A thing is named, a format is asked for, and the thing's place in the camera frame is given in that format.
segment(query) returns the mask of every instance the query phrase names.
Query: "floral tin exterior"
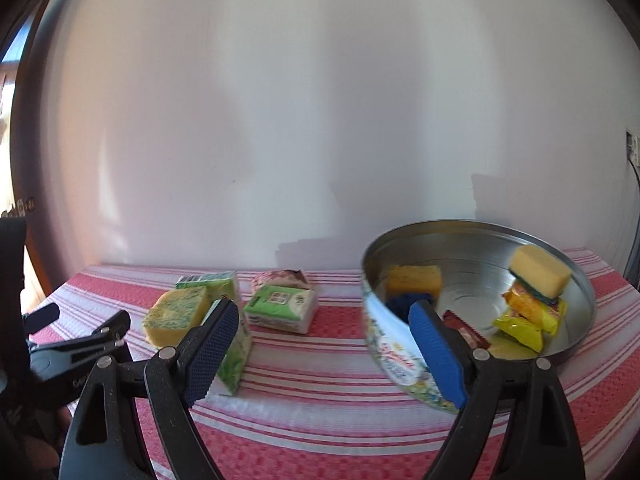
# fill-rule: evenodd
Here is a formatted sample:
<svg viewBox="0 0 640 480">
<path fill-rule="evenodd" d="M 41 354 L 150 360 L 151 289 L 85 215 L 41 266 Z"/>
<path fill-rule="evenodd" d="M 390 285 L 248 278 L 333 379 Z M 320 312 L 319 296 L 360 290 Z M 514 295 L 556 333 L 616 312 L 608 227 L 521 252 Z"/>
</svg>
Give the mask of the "floral tin exterior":
<svg viewBox="0 0 640 480">
<path fill-rule="evenodd" d="M 367 347 L 389 379 L 434 408 L 457 412 L 452 402 L 442 398 L 409 327 L 380 301 L 364 276 L 362 304 Z"/>
</svg>

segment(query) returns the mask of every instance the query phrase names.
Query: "printed label on tin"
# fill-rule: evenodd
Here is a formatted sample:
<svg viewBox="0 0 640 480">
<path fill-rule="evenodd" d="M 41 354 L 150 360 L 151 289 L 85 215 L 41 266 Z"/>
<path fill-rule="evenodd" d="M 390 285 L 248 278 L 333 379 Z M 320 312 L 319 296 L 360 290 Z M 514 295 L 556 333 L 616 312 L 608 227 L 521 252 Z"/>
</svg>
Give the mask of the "printed label on tin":
<svg viewBox="0 0 640 480">
<path fill-rule="evenodd" d="M 420 368 L 402 345 L 394 342 L 388 336 L 382 336 L 378 340 L 378 351 L 380 352 L 380 365 L 396 383 L 402 386 L 411 386 L 417 383 L 420 377 Z"/>
</svg>

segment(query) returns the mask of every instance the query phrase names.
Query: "blue gripper pad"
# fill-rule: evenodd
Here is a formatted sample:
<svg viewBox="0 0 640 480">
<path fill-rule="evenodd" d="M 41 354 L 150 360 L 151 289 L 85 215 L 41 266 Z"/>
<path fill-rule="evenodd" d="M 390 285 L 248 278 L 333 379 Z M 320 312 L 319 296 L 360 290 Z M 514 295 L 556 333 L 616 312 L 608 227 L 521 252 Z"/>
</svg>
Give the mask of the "blue gripper pad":
<svg viewBox="0 0 640 480">
<path fill-rule="evenodd" d="M 182 402 L 187 408 L 207 395 L 236 332 L 238 332 L 238 307 L 235 303 L 230 303 L 218 320 L 215 329 L 185 368 L 186 382 Z"/>
<path fill-rule="evenodd" d="M 409 309 L 409 330 L 442 396 L 464 408 L 468 397 L 462 365 L 419 303 Z"/>
</svg>

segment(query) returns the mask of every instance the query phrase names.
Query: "green and white package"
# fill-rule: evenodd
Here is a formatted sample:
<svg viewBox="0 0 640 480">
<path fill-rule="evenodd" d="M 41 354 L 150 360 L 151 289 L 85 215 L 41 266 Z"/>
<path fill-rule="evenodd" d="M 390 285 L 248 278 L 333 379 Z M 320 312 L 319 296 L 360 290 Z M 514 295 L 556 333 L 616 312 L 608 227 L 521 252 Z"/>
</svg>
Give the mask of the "green and white package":
<svg viewBox="0 0 640 480">
<path fill-rule="evenodd" d="M 246 304 L 244 313 L 251 324 L 306 334 L 317 309 L 312 289 L 264 285 Z"/>
<path fill-rule="evenodd" d="M 175 284 L 175 288 L 188 288 L 190 286 L 206 286 L 209 291 L 212 305 L 204 320 L 213 312 L 216 305 L 223 298 L 229 298 L 238 306 L 238 331 L 236 337 L 229 345 L 220 368 L 213 379 L 207 397 L 210 395 L 233 395 L 238 389 L 242 377 L 244 365 L 249 358 L 252 339 L 249 326 L 242 311 L 242 298 L 238 286 L 238 278 L 235 272 L 216 272 L 213 274 L 197 274 L 183 276 Z"/>
</svg>

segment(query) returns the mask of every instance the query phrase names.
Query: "striped tablecloth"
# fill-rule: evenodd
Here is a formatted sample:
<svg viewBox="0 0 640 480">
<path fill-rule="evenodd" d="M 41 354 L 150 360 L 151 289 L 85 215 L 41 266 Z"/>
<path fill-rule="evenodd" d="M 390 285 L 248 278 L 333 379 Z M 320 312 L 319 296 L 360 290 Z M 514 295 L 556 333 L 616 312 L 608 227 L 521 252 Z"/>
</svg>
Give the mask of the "striped tablecloth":
<svg viewBox="0 0 640 480">
<path fill-rule="evenodd" d="M 640 427 L 640 294 L 588 250 L 568 255 L 598 299 L 595 327 L 561 372 L 586 462 L 604 478 Z M 39 342 L 86 335 L 116 310 L 131 314 L 134 359 L 154 349 L 141 322 L 156 299 L 193 269 L 90 266 L 51 297 L 60 320 Z M 251 272 L 240 272 L 249 297 Z M 369 356 L 358 272 L 311 272 L 320 308 L 306 336 L 253 329 L 254 346 L 235 397 L 196 403 L 191 414 L 229 480 L 420 479 L 454 417 L 404 394 Z M 159 478 L 173 478 L 146 400 L 138 403 Z M 506 429 L 496 418 L 476 472 L 487 478 Z"/>
</svg>

